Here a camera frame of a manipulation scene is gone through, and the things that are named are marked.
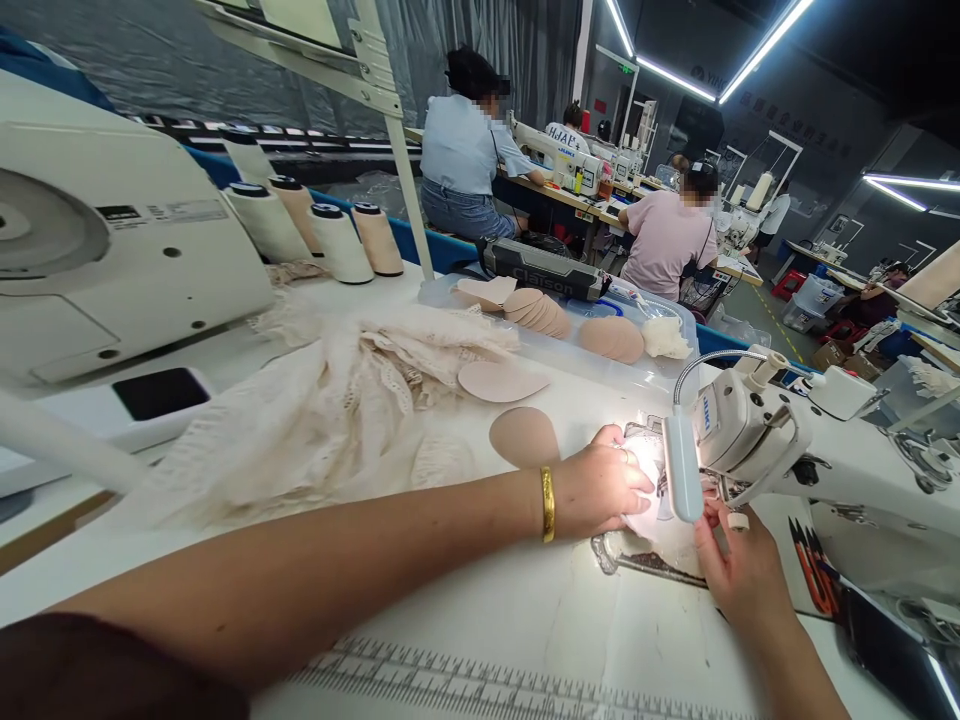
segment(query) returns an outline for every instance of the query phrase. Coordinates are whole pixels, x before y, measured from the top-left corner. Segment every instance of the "gold bracelet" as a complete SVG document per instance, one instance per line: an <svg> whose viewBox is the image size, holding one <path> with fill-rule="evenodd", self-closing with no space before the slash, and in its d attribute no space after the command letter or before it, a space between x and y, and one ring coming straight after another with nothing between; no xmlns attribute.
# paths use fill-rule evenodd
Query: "gold bracelet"
<svg viewBox="0 0 960 720"><path fill-rule="evenodd" d="M543 484L543 542L553 542L556 529L557 506L553 497L553 475L550 468L544 465L540 468L540 481Z"/></svg>

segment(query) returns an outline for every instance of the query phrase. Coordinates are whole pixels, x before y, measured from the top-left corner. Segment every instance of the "curtain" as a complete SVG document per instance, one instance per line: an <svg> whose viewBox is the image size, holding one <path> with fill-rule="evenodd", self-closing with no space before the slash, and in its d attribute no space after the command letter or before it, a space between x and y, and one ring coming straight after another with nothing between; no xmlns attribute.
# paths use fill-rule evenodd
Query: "curtain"
<svg viewBox="0 0 960 720"><path fill-rule="evenodd" d="M352 0L329 0L350 47ZM461 43L509 75L506 107L529 125L570 102L577 1L378 0L404 122L422 126L446 93L446 52ZM125 112L311 127L386 137L381 116L220 40L189 0L0 0L0 24L66 56Z"/></svg>

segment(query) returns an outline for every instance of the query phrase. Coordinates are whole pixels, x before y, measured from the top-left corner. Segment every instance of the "pink shirt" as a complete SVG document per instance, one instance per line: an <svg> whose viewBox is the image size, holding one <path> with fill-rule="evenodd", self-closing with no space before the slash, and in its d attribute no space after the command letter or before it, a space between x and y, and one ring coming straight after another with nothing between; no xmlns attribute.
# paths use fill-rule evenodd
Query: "pink shirt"
<svg viewBox="0 0 960 720"><path fill-rule="evenodd" d="M680 196L657 190L627 207L627 224L637 236L620 277L665 300L680 297L680 274L691 260L699 269L717 257L713 221Z"/></svg>

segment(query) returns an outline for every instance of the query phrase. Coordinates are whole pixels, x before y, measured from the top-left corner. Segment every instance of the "measuring ruler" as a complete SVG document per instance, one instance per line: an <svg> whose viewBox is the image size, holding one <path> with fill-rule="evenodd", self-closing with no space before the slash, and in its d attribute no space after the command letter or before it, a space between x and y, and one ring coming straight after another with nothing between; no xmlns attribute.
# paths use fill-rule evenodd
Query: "measuring ruler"
<svg viewBox="0 0 960 720"><path fill-rule="evenodd" d="M603 685L526 672L495 663L368 638L341 640L326 655L287 680L317 691L313 716L332 710L335 695L409 706L423 718L510 720L759 720L756 715L615 690ZM375 711L364 717L387 717ZM345 713L340 718L350 717Z"/></svg>

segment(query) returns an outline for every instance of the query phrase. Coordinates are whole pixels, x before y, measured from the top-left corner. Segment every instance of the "red stool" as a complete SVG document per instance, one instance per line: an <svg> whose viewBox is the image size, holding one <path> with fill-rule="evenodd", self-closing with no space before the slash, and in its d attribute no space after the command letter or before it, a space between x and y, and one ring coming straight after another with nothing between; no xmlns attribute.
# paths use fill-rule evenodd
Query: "red stool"
<svg viewBox="0 0 960 720"><path fill-rule="evenodd" d="M783 280L777 283L777 286L770 293L774 297L778 297L781 300L789 301L793 294L803 287L803 283L806 282L807 276L804 273L797 272L796 270L788 270L787 274L783 276Z"/></svg>
<svg viewBox="0 0 960 720"><path fill-rule="evenodd" d="M821 345L826 345L831 340L846 340L855 343L862 340L863 336L869 331L870 328L862 328L855 325L851 320L838 320L832 328L827 330L826 335L821 336L819 342Z"/></svg>

